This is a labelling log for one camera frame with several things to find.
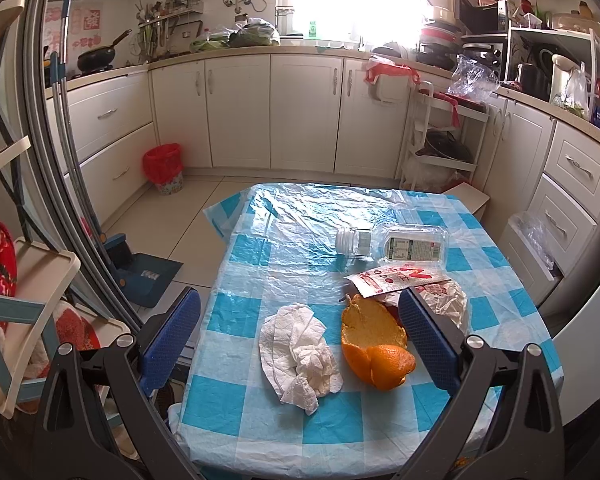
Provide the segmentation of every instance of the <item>food wrapper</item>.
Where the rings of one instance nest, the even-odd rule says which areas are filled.
[[[449,277],[437,269],[422,269],[409,266],[384,266],[347,276],[363,298],[378,294],[404,290],[410,286],[444,282]]]
[[[454,280],[439,283],[427,283],[415,287],[417,293],[427,302],[436,314],[448,316],[465,335],[469,332],[468,300],[464,290]],[[388,292],[375,298],[387,307],[392,316],[401,325],[398,316],[400,292]]]

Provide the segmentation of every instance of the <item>white paper napkin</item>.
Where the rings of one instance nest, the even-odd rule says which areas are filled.
[[[322,334],[326,327],[305,304],[282,306],[260,329],[262,370],[280,402],[299,406],[311,415],[318,397],[342,387],[333,352]]]

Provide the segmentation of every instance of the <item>black microwave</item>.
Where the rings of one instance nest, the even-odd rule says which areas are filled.
[[[469,34],[501,34],[509,31],[509,1],[499,0],[490,6],[474,6],[469,0],[456,0],[456,20]]]

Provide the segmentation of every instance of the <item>trash can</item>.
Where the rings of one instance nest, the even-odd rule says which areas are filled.
[[[161,195],[170,195],[182,189],[184,180],[179,144],[162,144],[148,150],[142,157],[142,168]]]

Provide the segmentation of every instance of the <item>blue and white checkered tablecloth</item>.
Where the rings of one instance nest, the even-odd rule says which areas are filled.
[[[208,208],[227,251],[202,321],[183,403],[171,429],[203,471],[261,478],[365,478],[396,471],[448,400],[416,354],[416,370],[390,392],[362,383],[341,354],[345,276],[373,267],[338,255],[341,226],[376,222],[449,229],[446,271],[470,300],[472,333],[496,348],[544,349],[552,377],[562,368],[538,311],[489,235],[459,200],[400,190],[260,184]],[[257,337],[284,305],[308,304],[326,325],[344,379],[312,416],[281,404],[262,372]],[[474,431],[496,404],[490,391]]]

